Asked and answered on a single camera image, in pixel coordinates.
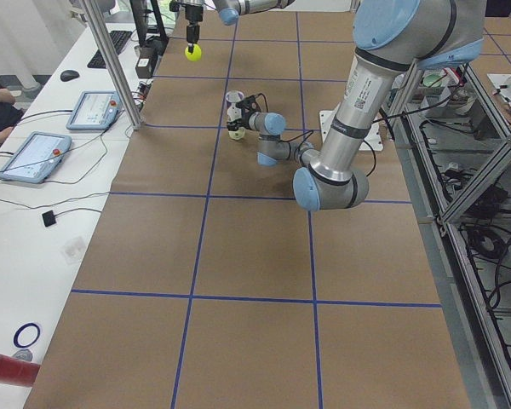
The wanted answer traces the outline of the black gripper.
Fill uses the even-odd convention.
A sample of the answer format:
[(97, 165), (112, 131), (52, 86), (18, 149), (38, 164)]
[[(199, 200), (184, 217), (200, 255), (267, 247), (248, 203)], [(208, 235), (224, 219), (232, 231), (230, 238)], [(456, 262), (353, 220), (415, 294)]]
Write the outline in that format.
[(194, 51), (199, 40), (199, 23), (204, 19), (204, 7), (196, 4), (185, 6), (185, 16), (189, 21), (187, 25), (187, 50)]
[(250, 118), (252, 110), (248, 108), (239, 108), (236, 121), (227, 121), (228, 131), (251, 130)]

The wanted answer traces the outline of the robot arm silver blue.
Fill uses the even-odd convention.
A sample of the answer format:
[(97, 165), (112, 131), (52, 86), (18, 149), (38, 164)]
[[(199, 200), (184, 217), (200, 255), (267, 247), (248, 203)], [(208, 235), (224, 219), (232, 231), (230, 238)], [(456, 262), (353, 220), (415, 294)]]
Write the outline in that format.
[(476, 59), (483, 44), (484, 1), (363, 1), (353, 22), (356, 44), (343, 100), (320, 150), (308, 142), (281, 140), (284, 118), (250, 107), (243, 96), (227, 101), (227, 127), (260, 134), (258, 161), (294, 159), (296, 202), (305, 210), (354, 207), (369, 191), (365, 174), (352, 166), (394, 79), (416, 63), (422, 70), (459, 66)]
[[(225, 26), (236, 24), (238, 18), (247, 14), (258, 14), (272, 9), (286, 9), (294, 1), (290, 0), (215, 0), (211, 1)], [(204, 19), (205, 1), (179, 1), (177, 3), (184, 9), (187, 25), (187, 53), (193, 55), (198, 45), (200, 26)]]

